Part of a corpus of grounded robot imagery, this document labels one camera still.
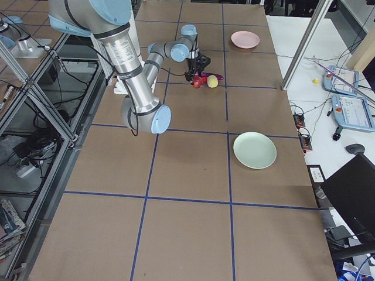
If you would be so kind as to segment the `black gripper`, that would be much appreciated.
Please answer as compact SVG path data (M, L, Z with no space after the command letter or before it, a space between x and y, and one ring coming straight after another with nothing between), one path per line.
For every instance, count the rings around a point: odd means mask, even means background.
M202 73L205 68L211 63L211 58L197 52L194 58L187 58L188 70L185 72L185 79L192 81L192 74L202 77Z

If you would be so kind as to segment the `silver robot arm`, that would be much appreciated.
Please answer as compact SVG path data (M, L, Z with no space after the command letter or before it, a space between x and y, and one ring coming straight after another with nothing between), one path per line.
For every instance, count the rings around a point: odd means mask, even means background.
M129 35L131 16L130 1L49 1L52 28L76 36L94 36L104 46L125 88L123 123L134 135L139 131L161 134L170 124L171 110L151 90Z
M144 63L143 73L147 82L152 84L166 59L178 63L186 62L187 70L182 74L186 81L192 83L194 76L202 76L211 59L201 54L198 47L198 33L195 25L184 25L181 37L172 42L153 43L148 47L148 58Z

